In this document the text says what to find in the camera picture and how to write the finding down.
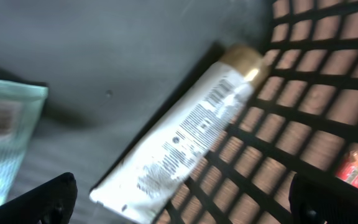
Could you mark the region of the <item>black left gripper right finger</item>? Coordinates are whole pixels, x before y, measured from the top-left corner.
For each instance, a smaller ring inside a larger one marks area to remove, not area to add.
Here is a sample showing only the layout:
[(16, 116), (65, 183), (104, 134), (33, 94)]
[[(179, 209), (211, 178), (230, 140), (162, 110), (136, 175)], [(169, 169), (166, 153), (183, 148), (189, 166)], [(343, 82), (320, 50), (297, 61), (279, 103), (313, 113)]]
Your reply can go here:
[(358, 224), (358, 189), (341, 180), (331, 186), (295, 174), (288, 199), (293, 223)]

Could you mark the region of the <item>teal snack bar wrapper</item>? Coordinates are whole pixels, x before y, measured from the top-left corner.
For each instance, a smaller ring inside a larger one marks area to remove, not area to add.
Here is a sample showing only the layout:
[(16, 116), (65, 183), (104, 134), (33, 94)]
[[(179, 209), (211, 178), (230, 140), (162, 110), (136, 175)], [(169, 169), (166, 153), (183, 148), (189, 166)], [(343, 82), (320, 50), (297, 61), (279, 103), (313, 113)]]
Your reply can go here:
[(0, 206), (7, 200), (47, 97), (45, 86), (0, 80)]

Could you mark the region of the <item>white tube with gold cap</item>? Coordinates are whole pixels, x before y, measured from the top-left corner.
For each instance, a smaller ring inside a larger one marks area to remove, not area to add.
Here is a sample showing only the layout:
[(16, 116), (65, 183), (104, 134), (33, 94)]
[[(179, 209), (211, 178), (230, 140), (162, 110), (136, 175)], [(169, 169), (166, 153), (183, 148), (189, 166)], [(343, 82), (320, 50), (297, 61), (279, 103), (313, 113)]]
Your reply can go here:
[(263, 56), (235, 45), (147, 131), (89, 197), (151, 223), (266, 78)]

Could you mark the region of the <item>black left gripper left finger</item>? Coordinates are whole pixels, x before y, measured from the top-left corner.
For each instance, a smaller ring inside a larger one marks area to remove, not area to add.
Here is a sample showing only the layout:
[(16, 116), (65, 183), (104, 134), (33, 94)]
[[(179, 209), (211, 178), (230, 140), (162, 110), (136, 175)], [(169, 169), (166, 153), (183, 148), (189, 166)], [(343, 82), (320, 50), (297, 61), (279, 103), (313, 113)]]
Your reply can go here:
[(68, 224), (78, 189), (71, 172), (24, 193), (0, 206), (0, 224)]

